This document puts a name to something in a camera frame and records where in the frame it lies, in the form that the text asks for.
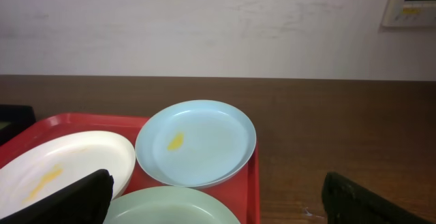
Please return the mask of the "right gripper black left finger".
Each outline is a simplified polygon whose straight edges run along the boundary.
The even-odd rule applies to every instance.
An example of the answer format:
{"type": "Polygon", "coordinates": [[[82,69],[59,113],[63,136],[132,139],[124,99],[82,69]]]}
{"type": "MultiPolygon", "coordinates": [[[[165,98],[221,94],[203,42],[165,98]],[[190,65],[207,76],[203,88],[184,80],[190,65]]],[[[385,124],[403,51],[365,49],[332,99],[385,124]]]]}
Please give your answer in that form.
{"type": "Polygon", "coordinates": [[[114,178],[100,169],[63,189],[9,214],[1,224],[102,224],[113,194],[114,178]]]}

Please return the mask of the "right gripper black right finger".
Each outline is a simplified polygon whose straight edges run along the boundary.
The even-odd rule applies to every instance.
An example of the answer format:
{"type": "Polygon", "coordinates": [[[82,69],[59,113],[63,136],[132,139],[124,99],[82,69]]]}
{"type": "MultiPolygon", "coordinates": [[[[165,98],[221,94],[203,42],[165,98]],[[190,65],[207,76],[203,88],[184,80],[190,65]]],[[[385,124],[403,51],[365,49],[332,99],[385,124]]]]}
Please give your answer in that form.
{"type": "Polygon", "coordinates": [[[327,173],[322,203],[328,224],[431,224],[336,173],[327,173]]]}

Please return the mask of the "white plate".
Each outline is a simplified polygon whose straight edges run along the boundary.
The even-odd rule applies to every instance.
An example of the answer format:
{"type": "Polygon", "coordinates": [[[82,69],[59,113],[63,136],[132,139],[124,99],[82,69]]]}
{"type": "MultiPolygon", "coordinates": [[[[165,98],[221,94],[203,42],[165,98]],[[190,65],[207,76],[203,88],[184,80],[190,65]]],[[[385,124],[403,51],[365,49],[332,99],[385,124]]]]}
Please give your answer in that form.
{"type": "Polygon", "coordinates": [[[109,131],[83,131],[45,142],[1,168],[1,217],[100,169],[113,177],[112,198],[117,198],[126,190],[135,162],[132,143],[109,131]]]}

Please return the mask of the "light green plate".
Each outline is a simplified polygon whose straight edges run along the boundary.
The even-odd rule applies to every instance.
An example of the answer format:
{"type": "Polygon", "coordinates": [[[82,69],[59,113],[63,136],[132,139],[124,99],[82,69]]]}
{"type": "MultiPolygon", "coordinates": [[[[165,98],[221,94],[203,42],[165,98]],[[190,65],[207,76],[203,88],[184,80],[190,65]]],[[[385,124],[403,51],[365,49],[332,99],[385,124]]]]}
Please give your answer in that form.
{"type": "Polygon", "coordinates": [[[185,187],[151,187],[111,201],[104,224],[239,224],[214,197],[185,187]]]}

